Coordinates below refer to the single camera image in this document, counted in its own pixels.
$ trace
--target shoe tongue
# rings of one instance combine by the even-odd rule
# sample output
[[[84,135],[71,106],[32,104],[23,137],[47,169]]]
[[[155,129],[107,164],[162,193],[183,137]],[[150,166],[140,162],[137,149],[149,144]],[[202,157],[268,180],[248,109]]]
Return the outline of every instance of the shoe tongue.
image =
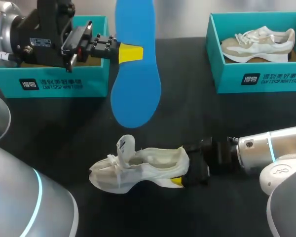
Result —
[[[135,154],[135,138],[132,135],[122,136],[116,147],[119,163],[129,167],[129,160]]]

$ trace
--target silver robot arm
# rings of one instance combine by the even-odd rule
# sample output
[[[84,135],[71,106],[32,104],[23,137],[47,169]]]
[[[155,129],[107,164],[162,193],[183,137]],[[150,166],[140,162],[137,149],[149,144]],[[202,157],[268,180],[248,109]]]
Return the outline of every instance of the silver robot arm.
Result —
[[[296,154],[296,127],[242,137],[236,149],[247,173],[261,171],[279,157]]]
[[[261,171],[274,237],[296,237],[296,127],[242,137],[236,146],[246,173]]]

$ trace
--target blue insole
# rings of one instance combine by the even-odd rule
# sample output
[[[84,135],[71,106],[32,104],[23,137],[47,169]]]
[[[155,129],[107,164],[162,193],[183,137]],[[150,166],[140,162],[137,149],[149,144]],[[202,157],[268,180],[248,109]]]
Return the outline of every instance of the blue insole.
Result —
[[[160,100],[161,84],[155,56],[155,13],[152,0],[117,0],[116,37],[142,46],[144,59],[122,63],[111,92],[116,120],[136,128],[150,120]]]

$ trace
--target teal shoe box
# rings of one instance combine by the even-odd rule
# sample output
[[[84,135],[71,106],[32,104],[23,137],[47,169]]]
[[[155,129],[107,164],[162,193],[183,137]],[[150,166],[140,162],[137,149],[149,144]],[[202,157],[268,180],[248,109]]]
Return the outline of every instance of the teal shoe box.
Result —
[[[105,16],[76,16],[74,26],[93,23],[93,34],[108,36]],[[105,97],[108,93],[110,61],[100,66],[65,68],[0,68],[0,89],[6,98]]]
[[[296,32],[296,12],[241,12],[210,15],[206,49],[217,93],[296,91],[296,62],[226,63],[220,42],[236,33],[267,26]]]

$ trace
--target box logo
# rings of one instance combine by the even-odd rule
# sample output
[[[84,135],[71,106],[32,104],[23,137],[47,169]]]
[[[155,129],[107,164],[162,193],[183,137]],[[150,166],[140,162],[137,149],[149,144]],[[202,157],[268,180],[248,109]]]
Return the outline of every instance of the box logo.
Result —
[[[19,79],[23,90],[39,90],[35,79]]]
[[[260,73],[247,73],[243,75],[242,85],[255,85],[260,77]]]

